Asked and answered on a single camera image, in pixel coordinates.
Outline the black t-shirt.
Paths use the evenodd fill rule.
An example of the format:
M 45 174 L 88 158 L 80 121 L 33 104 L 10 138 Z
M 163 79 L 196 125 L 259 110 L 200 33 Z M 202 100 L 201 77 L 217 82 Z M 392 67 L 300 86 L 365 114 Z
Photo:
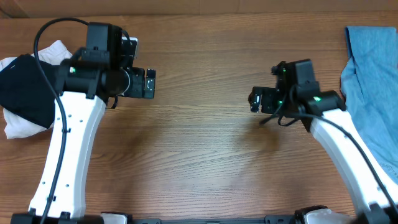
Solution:
M 1 106 L 44 128 L 55 117 L 55 98 L 29 54 L 20 55 L 1 71 Z

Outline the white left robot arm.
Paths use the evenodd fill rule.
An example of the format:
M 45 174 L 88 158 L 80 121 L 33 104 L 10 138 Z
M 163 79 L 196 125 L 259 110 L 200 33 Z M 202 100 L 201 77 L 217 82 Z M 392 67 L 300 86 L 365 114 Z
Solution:
M 85 189 L 93 141 L 110 98 L 152 99 L 156 72 L 136 68 L 138 40 L 121 27 L 90 22 L 86 45 L 61 62 L 50 91 L 55 121 L 34 197 L 13 224 L 131 223 L 117 212 L 87 215 Z

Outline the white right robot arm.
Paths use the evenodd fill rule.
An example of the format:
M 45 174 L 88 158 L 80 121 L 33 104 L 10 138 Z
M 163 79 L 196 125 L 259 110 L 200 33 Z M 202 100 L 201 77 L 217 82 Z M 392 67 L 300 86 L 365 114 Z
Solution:
M 343 179 L 353 201 L 355 217 L 316 205 L 295 211 L 287 223 L 397 223 L 397 184 L 377 163 L 358 134 L 352 117 L 336 91 L 321 91 L 312 61 L 281 61 L 271 68 L 273 88 L 255 86 L 248 96 L 253 113 L 271 119 L 301 121 L 322 145 Z

